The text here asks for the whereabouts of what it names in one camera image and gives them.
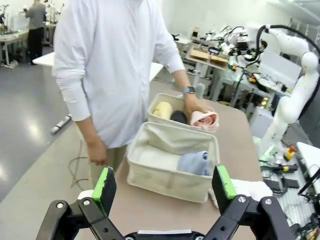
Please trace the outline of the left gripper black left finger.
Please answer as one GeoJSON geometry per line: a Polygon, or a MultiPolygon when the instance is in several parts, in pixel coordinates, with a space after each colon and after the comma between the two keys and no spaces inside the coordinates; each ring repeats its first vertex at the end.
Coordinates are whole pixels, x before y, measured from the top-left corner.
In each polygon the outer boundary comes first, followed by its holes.
{"type": "Polygon", "coordinates": [[[44,216],[37,240],[74,240],[80,229],[90,229],[97,240],[124,240],[109,219],[117,184],[114,170],[104,168],[91,196],[68,204],[54,200],[44,216]]]}

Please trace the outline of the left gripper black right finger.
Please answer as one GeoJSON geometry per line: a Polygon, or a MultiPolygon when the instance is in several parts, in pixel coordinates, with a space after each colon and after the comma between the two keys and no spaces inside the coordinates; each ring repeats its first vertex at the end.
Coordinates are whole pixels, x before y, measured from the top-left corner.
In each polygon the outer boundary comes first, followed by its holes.
{"type": "Polygon", "coordinates": [[[223,165],[214,168],[212,189],[220,217],[211,227],[213,240],[231,240],[240,226],[250,227],[257,240],[293,240],[285,214],[273,196],[256,201],[237,194],[223,165]]]}

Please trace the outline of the person's right hand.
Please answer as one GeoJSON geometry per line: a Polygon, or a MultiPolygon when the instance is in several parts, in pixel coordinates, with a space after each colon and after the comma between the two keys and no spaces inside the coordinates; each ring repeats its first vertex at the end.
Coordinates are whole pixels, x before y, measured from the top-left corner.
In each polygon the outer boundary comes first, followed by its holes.
{"type": "Polygon", "coordinates": [[[85,140],[87,145],[88,159],[91,163],[102,166],[108,161],[107,147],[99,137],[85,140]]]}

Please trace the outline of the person's left hand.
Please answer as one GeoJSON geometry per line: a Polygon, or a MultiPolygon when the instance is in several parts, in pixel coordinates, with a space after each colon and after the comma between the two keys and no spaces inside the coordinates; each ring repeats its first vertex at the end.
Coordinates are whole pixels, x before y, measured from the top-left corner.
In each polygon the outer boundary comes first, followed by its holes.
{"type": "Polygon", "coordinates": [[[202,112],[207,113],[211,112],[212,109],[205,105],[201,99],[198,99],[195,93],[186,93],[184,95],[184,102],[185,102],[185,111],[188,117],[188,121],[191,123],[192,121],[192,114],[193,112],[202,112]]]}

